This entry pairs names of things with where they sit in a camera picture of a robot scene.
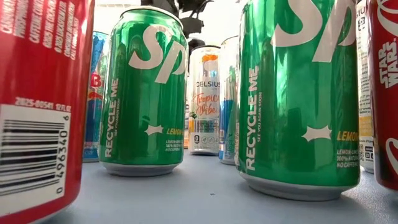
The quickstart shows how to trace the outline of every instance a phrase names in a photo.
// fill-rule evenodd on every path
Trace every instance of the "green soda can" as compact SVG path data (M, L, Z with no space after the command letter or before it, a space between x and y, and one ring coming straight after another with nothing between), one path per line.
M187 40L156 7L131 7L112 30L99 161L110 174L153 176L183 159Z
M241 18L237 167L294 200L359 183L355 3L252 0Z

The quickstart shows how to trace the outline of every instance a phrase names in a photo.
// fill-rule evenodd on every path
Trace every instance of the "can rim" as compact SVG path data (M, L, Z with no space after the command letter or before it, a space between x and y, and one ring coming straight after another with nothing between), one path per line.
M232 38L235 38L235 37L239 37L239 35L235 35L235 36L232 36L232 37L228 37L228 38L225 39L221 44L223 45L223 43L225 43L227 40L232 39Z
M94 30L93 32L97 32L97 33L100 33L100 34L109 35L109 34L107 34L107 33L105 33L105 32L101 32L101 31L97 31L97 30Z
M202 48L202 47L214 47L214 48L217 48L217 49L221 48L221 47L216 46L216 45L202 45L202 46L195 47L194 49L192 49L192 51L194 51L196 49L199 49L199 48Z
M166 14L166 15L170 16L170 17L173 18L174 20L176 20L176 21L180 24L181 29L184 28L184 26L182 25L181 20L180 20L179 18L177 18L177 16L175 16L175 15L172 14L171 12L168 12L168 11L166 11L166 10L164 10L164 9L160 9L160 8L154 7L154 6L130 6L130 7L127 7L127 8L120 14L120 17L122 17L123 14L126 13L126 12L128 12L128 11L136 10L136 9L147 9L147 10L152 10L152 11L161 12L161 13L163 13L163 14Z

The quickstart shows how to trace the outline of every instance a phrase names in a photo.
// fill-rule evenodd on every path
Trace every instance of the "aluminum can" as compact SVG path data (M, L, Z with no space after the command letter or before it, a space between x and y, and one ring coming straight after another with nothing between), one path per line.
M220 52L220 162L235 165L236 64L239 37L226 39Z
M218 155L220 47L204 45L192 50L190 56L191 104L189 146L191 154Z
M374 175L398 190L398 2L368 1L369 72L374 125Z
M359 183L355 12L352 0L244 7L238 169L254 190L322 201Z
M110 36L99 161L110 174L153 176L183 159L187 40L171 13L136 6Z
M91 53L90 86L87 94L87 115L83 162L98 162L100 146L100 123L104 79L108 56L109 35L94 31Z
M356 5L356 54L359 100L359 159L366 172L373 174L373 132L371 84L368 72L368 21L366 0Z
M0 223L32 223L79 193L94 1L0 8Z

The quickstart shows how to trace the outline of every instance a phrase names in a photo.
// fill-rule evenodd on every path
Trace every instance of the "silver can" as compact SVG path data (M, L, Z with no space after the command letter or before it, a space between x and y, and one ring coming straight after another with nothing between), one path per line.
M236 66L239 38L230 37L220 52L220 162L235 165Z
M356 15L359 157L361 166L365 171L373 174L373 129L371 117L371 86L368 72L368 22L366 20L366 1L360 1L358 3Z
M189 146L191 154L218 155L220 47L204 45L190 56L191 90L189 114Z

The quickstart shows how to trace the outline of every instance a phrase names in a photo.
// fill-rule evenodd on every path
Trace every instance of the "table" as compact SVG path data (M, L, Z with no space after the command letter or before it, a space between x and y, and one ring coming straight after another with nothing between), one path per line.
M76 201L49 223L398 224L398 196L361 172L361 183L330 202L297 202L250 189L234 166L191 156L173 173L128 178L83 165Z

